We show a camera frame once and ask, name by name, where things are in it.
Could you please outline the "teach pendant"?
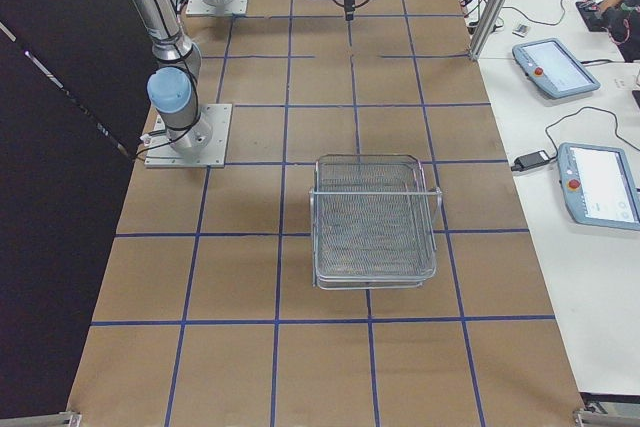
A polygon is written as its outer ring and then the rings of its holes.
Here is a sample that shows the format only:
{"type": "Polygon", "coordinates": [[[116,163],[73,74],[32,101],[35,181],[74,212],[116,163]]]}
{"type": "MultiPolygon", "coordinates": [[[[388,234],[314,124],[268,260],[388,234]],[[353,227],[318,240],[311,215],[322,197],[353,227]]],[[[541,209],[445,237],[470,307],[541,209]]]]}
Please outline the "teach pendant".
{"type": "Polygon", "coordinates": [[[557,163],[564,202],[575,222],[639,229],[639,196],[622,149],[562,143],[557,163]]]}
{"type": "Polygon", "coordinates": [[[557,38],[517,44],[512,55],[525,76],[553,99],[598,90],[600,82],[557,38]]]}

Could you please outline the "black power adapter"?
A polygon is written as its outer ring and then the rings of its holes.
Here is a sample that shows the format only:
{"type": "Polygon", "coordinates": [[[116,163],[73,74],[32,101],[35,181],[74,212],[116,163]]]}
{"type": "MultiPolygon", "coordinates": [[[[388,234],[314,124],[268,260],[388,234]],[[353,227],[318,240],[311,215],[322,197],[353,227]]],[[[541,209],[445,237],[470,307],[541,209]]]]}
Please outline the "black power adapter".
{"type": "Polygon", "coordinates": [[[518,156],[511,165],[512,172],[525,172],[531,169],[545,166],[551,162],[551,157],[544,151],[538,150],[529,154],[518,156]]]}

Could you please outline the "far teach pendant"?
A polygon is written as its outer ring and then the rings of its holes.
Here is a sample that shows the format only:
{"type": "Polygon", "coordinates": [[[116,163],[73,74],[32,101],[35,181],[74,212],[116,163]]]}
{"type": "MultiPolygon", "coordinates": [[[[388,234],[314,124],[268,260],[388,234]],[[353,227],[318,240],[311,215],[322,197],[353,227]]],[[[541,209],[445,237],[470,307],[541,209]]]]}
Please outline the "far teach pendant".
{"type": "Polygon", "coordinates": [[[517,44],[512,55],[525,76],[553,99],[598,90],[600,82],[557,38],[517,44]]]}

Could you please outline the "near teach pendant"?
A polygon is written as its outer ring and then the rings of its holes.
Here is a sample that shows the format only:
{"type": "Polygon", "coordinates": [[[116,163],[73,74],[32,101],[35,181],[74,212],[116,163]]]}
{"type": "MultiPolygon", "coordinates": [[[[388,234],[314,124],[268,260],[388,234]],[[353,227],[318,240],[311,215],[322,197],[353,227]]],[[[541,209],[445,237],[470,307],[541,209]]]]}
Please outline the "near teach pendant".
{"type": "Polygon", "coordinates": [[[564,202],[575,222],[639,229],[639,196],[622,149],[562,143],[557,163],[564,202]]]}

